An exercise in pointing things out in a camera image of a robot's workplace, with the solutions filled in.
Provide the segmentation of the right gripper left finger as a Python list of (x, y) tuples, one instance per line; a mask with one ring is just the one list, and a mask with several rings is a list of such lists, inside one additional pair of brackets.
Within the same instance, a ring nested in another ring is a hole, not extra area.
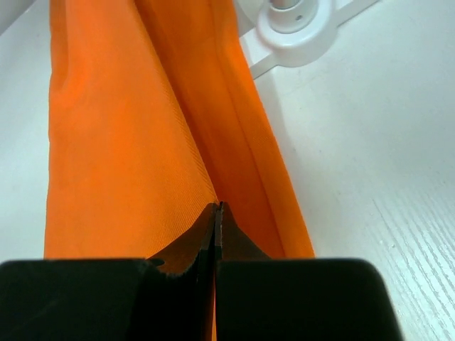
[(216, 211), (148, 259), (4, 262), (1, 339), (210, 340)]

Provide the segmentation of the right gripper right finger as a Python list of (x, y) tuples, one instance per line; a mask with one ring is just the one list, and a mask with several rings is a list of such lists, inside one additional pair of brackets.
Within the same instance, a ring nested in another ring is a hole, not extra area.
[(271, 259), (226, 203), (215, 218), (219, 340), (400, 340), (378, 270), (362, 259)]

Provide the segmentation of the orange trousers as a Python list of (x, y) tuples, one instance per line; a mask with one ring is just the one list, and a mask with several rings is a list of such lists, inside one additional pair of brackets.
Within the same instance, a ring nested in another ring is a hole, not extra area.
[(50, 59), (45, 259), (148, 259), (222, 203), (312, 258), (231, 1), (52, 1)]

